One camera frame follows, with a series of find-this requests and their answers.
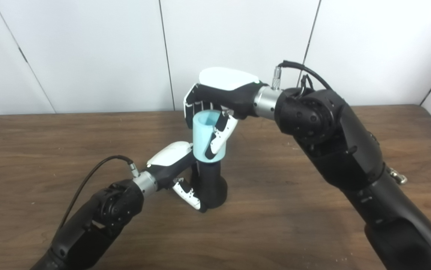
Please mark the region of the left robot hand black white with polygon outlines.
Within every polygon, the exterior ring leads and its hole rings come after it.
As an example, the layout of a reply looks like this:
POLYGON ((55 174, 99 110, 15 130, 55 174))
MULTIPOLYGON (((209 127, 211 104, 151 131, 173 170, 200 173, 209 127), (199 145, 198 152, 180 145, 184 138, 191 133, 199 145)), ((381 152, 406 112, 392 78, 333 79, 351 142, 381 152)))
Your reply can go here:
POLYGON ((150 174, 154 192, 172 189, 180 198, 201 213, 207 211, 193 185, 179 175, 197 167, 192 144, 177 141, 169 144, 147 161, 144 172, 150 174))

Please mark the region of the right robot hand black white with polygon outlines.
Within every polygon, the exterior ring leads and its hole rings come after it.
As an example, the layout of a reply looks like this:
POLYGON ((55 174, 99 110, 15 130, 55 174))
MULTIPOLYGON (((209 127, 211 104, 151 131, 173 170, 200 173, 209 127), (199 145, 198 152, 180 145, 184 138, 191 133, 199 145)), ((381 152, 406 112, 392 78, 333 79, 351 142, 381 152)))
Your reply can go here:
POLYGON ((234 132, 239 120, 257 117, 256 97, 268 84, 248 72, 225 67, 210 67, 199 74, 199 81, 183 99, 184 118, 189 129, 196 123, 195 116, 202 111, 215 111, 216 120, 209 125, 208 140, 201 144, 197 157, 204 162, 217 161, 219 154, 234 132))

